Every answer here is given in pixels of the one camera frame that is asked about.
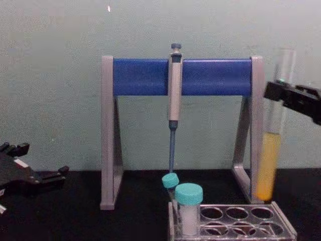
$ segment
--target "pale green background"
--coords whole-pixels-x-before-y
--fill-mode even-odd
[[[321,88],[320,1],[2,0],[0,141],[29,142],[37,170],[96,170],[100,159],[100,61],[265,57],[297,49],[294,82]],[[177,168],[229,168],[240,97],[184,97]],[[166,97],[122,97],[126,169],[166,169]],[[279,166],[321,167],[321,127],[289,111]]]

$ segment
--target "black table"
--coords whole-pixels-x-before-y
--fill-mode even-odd
[[[126,171],[116,209],[100,211],[100,172],[70,172],[62,190],[5,197],[0,240],[167,240],[165,171]],[[204,203],[246,204],[230,170],[177,171],[204,190]],[[282,169],[274,190],[300,241],[321,240],[321,169]]]

